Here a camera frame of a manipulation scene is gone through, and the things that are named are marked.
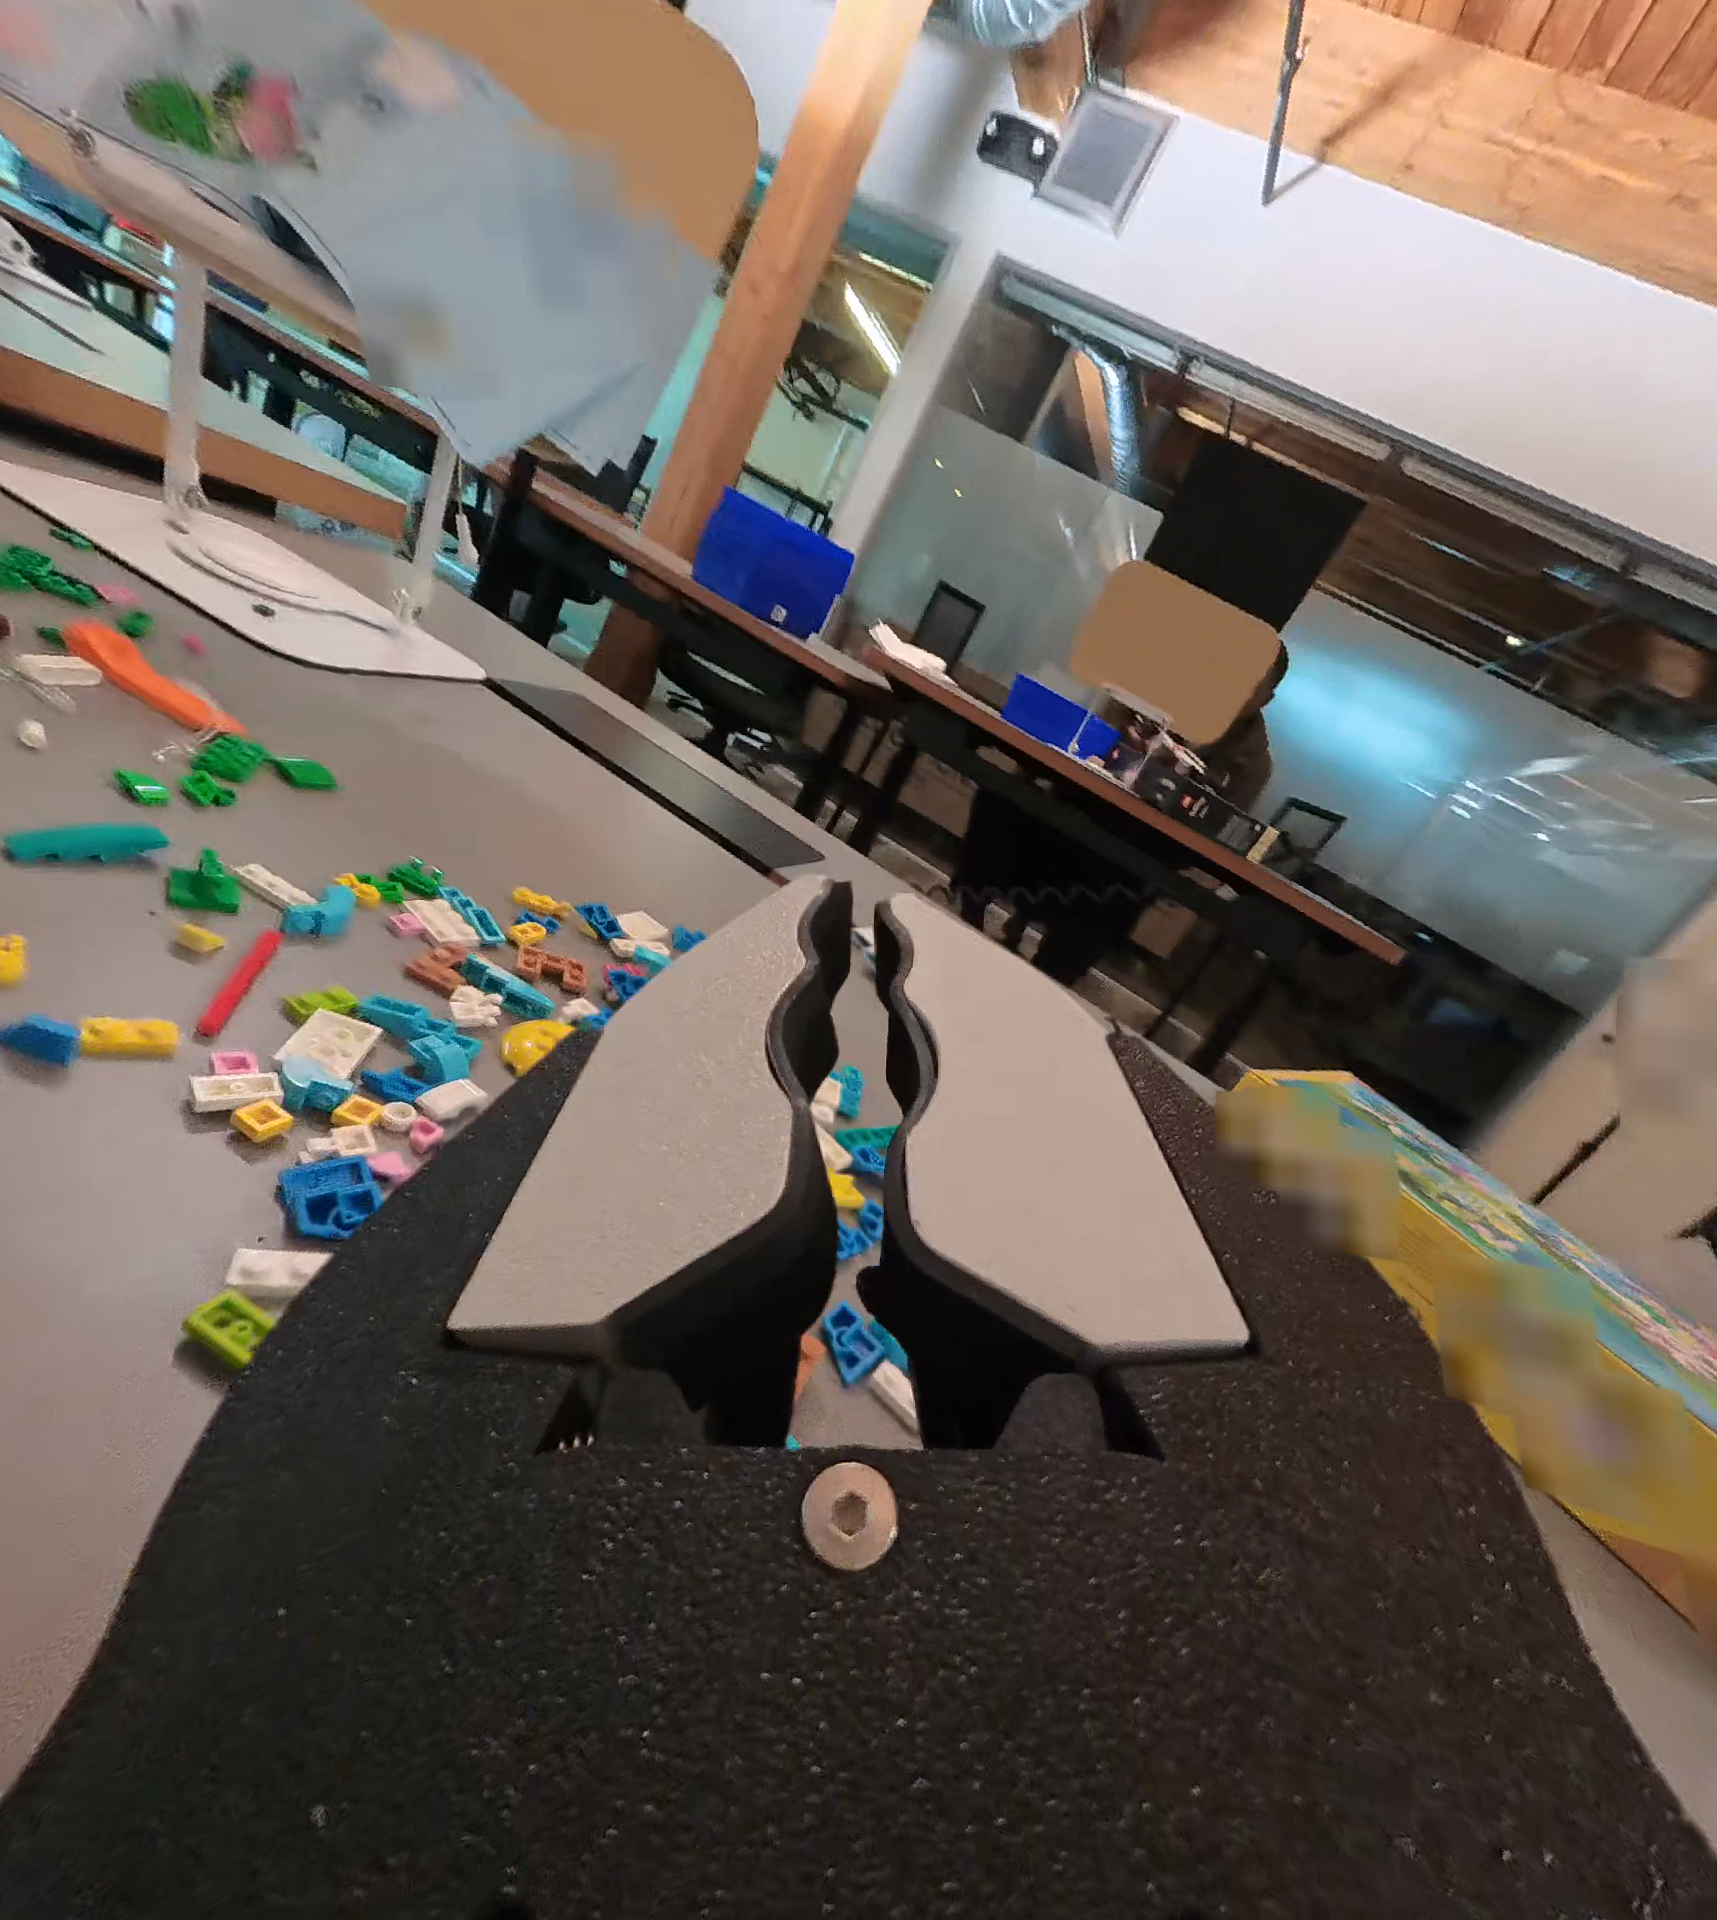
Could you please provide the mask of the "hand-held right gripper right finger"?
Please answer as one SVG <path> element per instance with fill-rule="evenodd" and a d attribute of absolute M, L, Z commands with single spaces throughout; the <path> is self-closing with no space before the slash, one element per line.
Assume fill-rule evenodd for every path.
<path fill-rule="evenodd" d="M 923 896 L 874 911 L 900 1121 L 863 1302 L 923 1448 L 995 1448 L 1037 1389 L 1151 1448 L 1125 1375 L 1250 1356 L 1250 1324 L 1091 1006 Z"/>

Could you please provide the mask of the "pile of mixed lego pieces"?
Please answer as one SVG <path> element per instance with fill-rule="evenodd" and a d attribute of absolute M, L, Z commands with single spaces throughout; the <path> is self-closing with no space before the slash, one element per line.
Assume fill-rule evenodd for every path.
<path fill-rule="evenodd" d="M 171 963 L 212 965 L 223 995 L 247 979 L 232 1025 L 104 1016 L 106 1045 L 95 1046 L 91 1021 L 33 1013 L 26 940 L 0 932 L 0 1062 L 15 1087 L 0 1103 L 0 1409 L 10 1369 L 29 1402 L 58 1358 L 84 1350 L 84 1337 L 58 1331 L 63 1304 L 133 1306 L 149 1258 L 211 1252 L 216 1228 L 242 1220 L 189 1178 L 195 1144 L 226 1140 L 242 1164 L 267 1169 L 289 1150 L 308 1166 L 374 1164 L 372 1184 L 392 1191 L 482 1108 L 424 1115 L 422 1087 L 487 1096 L 495 1061 L 509 1085 L 527 1054 L 482 1023 L 512 1006 L 470 979 L 385 999 L 378 1023 L 346 988 L 300 993 L 286 1039 L 251 1046 L 271 965 L 297 948 L 289 925 L 221 929 L 182 912 Z"/>

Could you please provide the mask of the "wooden office table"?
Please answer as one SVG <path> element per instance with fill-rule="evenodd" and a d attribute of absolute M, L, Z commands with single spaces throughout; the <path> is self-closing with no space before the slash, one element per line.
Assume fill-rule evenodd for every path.
<path fill-rule="evenodd" d="M 624 516 L 570 489 L 532 450 L 496 487 L 473 602 L 548 646 L 565 604 L 636 615 L 661 643 L 670 707 L 704 720 L 703 755 L 748 739 L 798 776 L 793 809 L 833 828 L 861 815 L 850 762 L 865 726 L 889 731 L 890 684 L 820 639 L 797 639 L 698 585 Z"/>
<path fill-rule="evenodd" d="M 889 635 L 874 629 L 861 661 L 890 691 L 887 715 L 899 742 L 855 822 L 852 853 L 872 850 L 919 759 L 926 759 L 968 781 L 981 798 L 1011 806 L 1030 827 L 1097 859 L 1102 871 L 1117 871 L 1131 893 L 1149 893 L 1217 927 L 1220 955 L 1236 951 L 1247 963 L 1228 1006 L 1189 1054 L 1197 1075 L 1211 1078 L 1227 1064 L 1307 951 L 1361 955 L 1390 981 L 1408 967 L 1411 952 L 1385 932 L 1020 733 L 953 681 L 893 655 L 882 644 Z"/>

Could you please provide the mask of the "white lamp base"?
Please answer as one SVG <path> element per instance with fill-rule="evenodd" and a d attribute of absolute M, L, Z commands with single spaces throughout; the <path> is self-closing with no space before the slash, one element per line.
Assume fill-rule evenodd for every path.
<path fill-rule="evenodd" d="M 276 659 L 340 675 L 482 684 L 479 661 L 420 625 L 436 580 L 440 520 L 459 469 L 456 447 L 439 436 L 411 564 L 385 602 L 276 540 L 215 515 L 199 472 L 201 354 L 207 278 L 247 286 L 286 314 L 308 314 L 350 341 L 346 301 L 271 245 L 239 204 L 223 203 L 135 146 L 89 129 L 76 115 L 15 113 L 0 96 L 6 136 L 34 163 L 54 163 L 65 180 L 109 213 L 157 232 L 175 253 L 175 335 L 169 351 L 162 484 L 159 494 L 0 461 L 0 492 L 54 516 L 151 585 L 175 594 Z"/>

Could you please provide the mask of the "air vent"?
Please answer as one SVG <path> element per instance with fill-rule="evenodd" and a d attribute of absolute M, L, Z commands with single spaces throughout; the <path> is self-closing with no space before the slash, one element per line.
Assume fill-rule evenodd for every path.
<path fill-rule="evenodd" d="M 1104 82 L 1084 86 L 1034 198 L 1118 234 L 1177 125 L 1177 111 L 1155 96 Z"/>

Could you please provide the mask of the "large blue plastic bin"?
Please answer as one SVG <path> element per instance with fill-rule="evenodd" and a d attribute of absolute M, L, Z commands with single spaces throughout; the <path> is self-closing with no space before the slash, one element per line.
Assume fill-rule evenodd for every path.
<path fill-rule="evenodd" d="M 727 489 L 711 515 L 690 577 L 735 609 L 807 643 L 823 635 L 856 556 L 805 522 Z"/>

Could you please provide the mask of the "black lego box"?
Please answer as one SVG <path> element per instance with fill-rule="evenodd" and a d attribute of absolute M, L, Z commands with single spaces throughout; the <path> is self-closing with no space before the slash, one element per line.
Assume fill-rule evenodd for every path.
<path fill-rule="evenodd" d="M 1250 857 L 1267 845 L 1269 836 L 1274 836 L 1274 828 L 1230 804 L 1219 788 L 1183 772 L 1153 771 L 1141 798 L 1160 817 L 1184 824 L 1239 857 Z"/>

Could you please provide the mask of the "open light blue booklet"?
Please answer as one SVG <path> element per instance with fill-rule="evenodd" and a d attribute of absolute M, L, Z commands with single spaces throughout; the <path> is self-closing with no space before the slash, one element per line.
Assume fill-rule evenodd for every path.
<path fill-rule="evenodd" d="M 757 163 L 673 5 L 113 5 L 66 48 L 83 125 L 295 245 L 475 466 L 631 449 Z"/>

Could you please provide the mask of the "wooden pillar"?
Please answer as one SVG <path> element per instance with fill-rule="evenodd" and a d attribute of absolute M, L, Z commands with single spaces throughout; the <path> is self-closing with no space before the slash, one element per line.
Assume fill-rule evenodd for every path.
<path fill-rule="evenodd" d="M 923 3 L 839 3 L 641 536 L 689 563 L 735 484 L 916 46 Z"/>

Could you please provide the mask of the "orange brick separator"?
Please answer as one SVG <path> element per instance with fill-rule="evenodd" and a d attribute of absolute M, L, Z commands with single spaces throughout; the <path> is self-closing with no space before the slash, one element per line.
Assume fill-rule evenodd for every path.
<path fill-rule="evenodd" d="M 230 712 L 191 689 L 169 681 L 146 661 L 144 651 L 120 630 L 83 618 L 60 629 L 65 648 L 98 669 L 103 682 L 138 701 L 144 708 L 193 735 L 242 736 L 247 733 Z"/>

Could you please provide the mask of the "red lego rod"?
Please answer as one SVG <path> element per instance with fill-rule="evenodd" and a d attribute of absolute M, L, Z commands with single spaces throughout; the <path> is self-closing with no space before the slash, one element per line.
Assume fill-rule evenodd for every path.
<path fill-rule="evenodd" d="M 236 963 L 232 973 L 225 976 L 223 986 L 207 1003 L 199 1014 L 199 1021 L 195 1023 L 195 1037 L 201 1043 L 215 1043 L 223 1037 L 225 1028 L 247 1003 L 247 997 L 252 995 L 267 968 L 280 952 L 283 942 L 285 935 L 276 927 L 268 927 L 251 942 L 244 957 Z"/>

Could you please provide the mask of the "clear acrylic case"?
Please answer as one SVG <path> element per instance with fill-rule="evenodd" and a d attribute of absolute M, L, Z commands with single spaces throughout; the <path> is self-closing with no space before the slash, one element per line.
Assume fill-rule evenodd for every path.
<path fill-rule="evenodd" d="M 1097 689 L 1074 757 L 1126 788 L 1147 771 L 1179 772 L 1191 766 L 1189 748 L 1171 731 L 1166 715 L 1114 684 Z"/>

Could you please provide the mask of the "black wall panel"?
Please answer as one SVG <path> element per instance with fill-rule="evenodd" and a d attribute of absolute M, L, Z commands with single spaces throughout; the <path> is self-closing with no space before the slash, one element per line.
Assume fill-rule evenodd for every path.
<path fill-rule="evenodd" d="M 1144 563 L 1285 633 L 1365 508 L 1356 492 L 1209 436 L 1172 489 Z"/>

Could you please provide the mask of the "yellow lego box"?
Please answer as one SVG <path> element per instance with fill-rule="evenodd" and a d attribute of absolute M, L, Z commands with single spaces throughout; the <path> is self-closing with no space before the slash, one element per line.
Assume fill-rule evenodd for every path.
<path fill-rule="evenodd" d="M 1365 1082 L 1248 1071 L 1217 1130 L 1367 1260 L 1524 1482 L 1717 1660 L 1717 1322 L 1595 1252 Z"/>

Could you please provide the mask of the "teal curved lego piece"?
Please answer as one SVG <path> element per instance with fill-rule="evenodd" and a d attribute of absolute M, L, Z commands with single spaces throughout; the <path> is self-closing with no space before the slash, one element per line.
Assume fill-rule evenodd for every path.
<path fill-rule="evenodd" d="M 0 836 L 0 853 L 15 864 L 125 866 L 166 853 L 171 838 L 144 824 L 60 824 L 17 828 Z"/>

